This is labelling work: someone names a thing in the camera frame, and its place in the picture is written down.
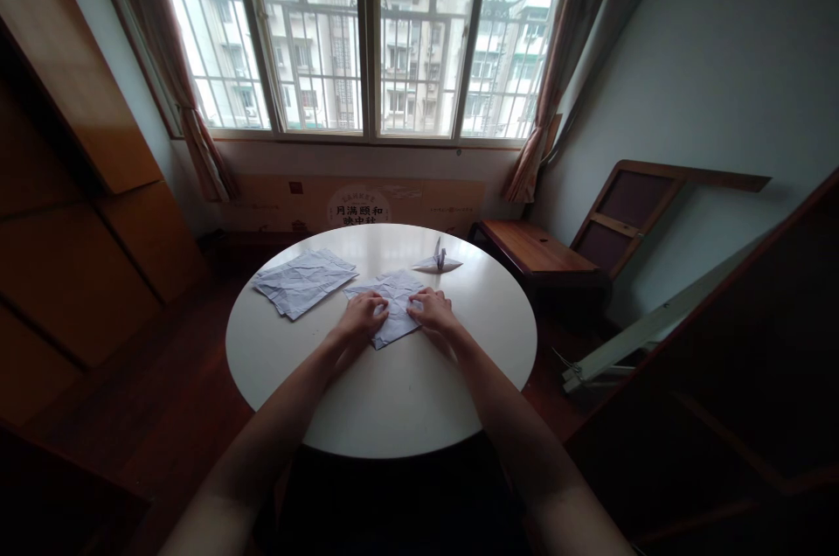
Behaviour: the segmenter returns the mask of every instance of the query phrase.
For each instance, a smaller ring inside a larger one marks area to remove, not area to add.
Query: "crumpled paper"
[[[431,272],[433,274],[438,274],[439,272],[451,272],[458,266],[463,265],[460,261],[448,258],[446,256],[446,248],[440,250],[440,239],[441,237],[437,238],[437,246],[434,248],[434,256],[423,259],[422,261],[417,261],[413,264],[412,269],[415,269],[418,272]]]
[[[296,320],[356,276],[354,265],[324,248],[308,250],[288,263],[258,272],[253,287],[267,296],[281,315]]]
[[[424,288],[425,285],[417,281],[410,273],[397,270],[385,272],[369,281],[355,283],[351,287],[344,288],[343,292],[347,298],[353,298],[372,289],[389,302],[387,310],[390,311],[390,315],[373,337],[373,348],[378,351],[420,326],[408,316],[408,307],[412,305],[417,309],[422,309],[422,303],[409,302],[408,297]]]

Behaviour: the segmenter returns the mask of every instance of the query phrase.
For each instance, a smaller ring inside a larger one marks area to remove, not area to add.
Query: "table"
[[[521,390],[536,358],[533,311],[512,275],[466,241],[418,226],[351,226],[294,244],[262,269],[327,247],[356,264],[359,276],[350,283],[366,281],[431,256],[440,236],[447,255],[463,265],[441,275],[411,274],[446,292],[454,314]],[[321,343],[346,305],[339,289],[290,322],[250,283],[242,289],[227,322],[227,363],[254,410]],[[480,430],[454,362],[415,331],[381,351],[365,349],[323,396],[303,442],[338,455],[394,458],[445,448]]]

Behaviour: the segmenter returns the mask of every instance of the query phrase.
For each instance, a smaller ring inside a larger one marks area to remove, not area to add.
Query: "dark clothing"
[[[523,515],[483,433],[399,460],[301,447],[279,527],[267,506],[254,537],[266,553],[530,554]]]

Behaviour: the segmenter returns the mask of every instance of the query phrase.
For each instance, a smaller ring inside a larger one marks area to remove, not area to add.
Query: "wall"
[[[111,1],[76,1],[192,234],[197,237],[214,230],[218,225],[215,206],[204,202],[191,166],[184,168],[176,156]]]
[[[475,180],[486,184],[482,218],[518,218],[522,211],[521,205],[501,199],[507,173],[518,156],[512,150],[217,143],[235,174]],[[174,145],[181,160],[188,163],[186,143]]]
[[[839,164],[836,0],[643,0],[533,219],[570,243],[622,158],[772,176],[691,187],[615,283],[627,325],[786,217]]]

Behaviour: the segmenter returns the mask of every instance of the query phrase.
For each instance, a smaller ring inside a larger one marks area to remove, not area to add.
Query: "wooden bench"
[[[468,241],[475,243],[478,234],[488,240],[489,253],[522,283],[531,302],[538,289],[551,288],[592,290],[596,314],[609,304],[608,274],[538,226],[521,219],[482,219],[472,225]]]

